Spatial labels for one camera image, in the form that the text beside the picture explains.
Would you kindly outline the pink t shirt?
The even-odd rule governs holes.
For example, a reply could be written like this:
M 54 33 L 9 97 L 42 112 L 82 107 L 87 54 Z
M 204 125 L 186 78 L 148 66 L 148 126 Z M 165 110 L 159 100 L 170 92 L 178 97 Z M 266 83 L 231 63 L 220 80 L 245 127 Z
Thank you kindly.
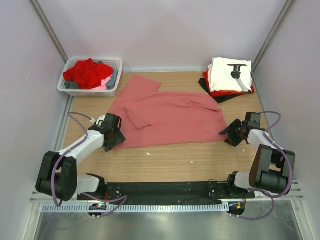
M 110 107 L 122 119 L 126 140 L 119 147 L 221 142 L 227 123 L 205 93 L 160 91 L 161 83 L 134 75 Z

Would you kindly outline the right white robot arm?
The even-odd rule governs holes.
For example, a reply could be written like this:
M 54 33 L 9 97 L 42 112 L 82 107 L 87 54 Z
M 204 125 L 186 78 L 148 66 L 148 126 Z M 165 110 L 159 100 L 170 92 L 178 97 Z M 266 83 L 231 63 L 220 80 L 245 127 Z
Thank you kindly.
M 228 176 L 225 192 L 231 198 L 252 190 L 276 199 L 291 190 L 296 154 L 279 146 L 270 137 L 269 128 L 261 127 L 261 115 L 247 112 L 243 121 L 236 119 L 219 133 L 233 147 L 245 141 L 256 150 L 249 172 L 235 171 Z

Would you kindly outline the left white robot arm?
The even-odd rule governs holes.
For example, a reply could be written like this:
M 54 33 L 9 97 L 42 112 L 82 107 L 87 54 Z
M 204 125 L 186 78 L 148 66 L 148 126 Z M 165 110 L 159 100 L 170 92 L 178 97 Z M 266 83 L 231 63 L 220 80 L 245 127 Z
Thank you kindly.
M 51 196 L 57 207 L 74 195 L 85 199 L 101 200 L 107 194 L 105 179 L 87 173 L 78 176 L 78 167 L 97 149 L 109 152 L 125 142 L 121 132 L 121 117 L 107 113 L 98 119 L 90 119 L 92 126 L 83 127 L 84 135 L 70 146 L 44 154 L 35 188 L 39 193 Z

